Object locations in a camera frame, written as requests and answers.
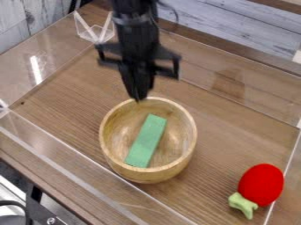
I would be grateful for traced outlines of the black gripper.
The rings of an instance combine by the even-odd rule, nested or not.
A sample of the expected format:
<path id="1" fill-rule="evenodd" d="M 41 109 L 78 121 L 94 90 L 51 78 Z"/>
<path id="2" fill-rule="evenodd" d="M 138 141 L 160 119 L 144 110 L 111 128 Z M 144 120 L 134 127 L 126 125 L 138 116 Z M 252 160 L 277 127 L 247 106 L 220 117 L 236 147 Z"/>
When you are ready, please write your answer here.
<path id="1" fill-rule="evenodd" d="M 181 56 L 161 45 L 160 28 L 150 18 L 134 24 L 115 24 L 118 42 L 101 43 L 95 47 L 103 62 L 119 64 L 119 72 L 129 96 L 137 101 L 149 96 L 154 75 L 180 78 Z M 133 67 L 140 67 L 140 94 Z"/>

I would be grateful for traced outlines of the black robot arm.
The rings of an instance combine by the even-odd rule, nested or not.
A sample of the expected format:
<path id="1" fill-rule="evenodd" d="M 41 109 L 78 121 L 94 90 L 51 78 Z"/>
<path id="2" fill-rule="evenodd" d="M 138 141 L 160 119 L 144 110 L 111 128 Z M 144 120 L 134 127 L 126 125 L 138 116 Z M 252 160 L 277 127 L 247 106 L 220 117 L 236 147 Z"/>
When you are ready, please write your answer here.
<path id="1" fill-rule="evenodd" d="M 142 101 L 154 87 L 156 76 L 180 78 L 181 56 L 161 44 L 158 5 L 161 0 L 111 0 L 118 41 L 99 43 L 99 63 L 117 65 L 129 96 Z"/>

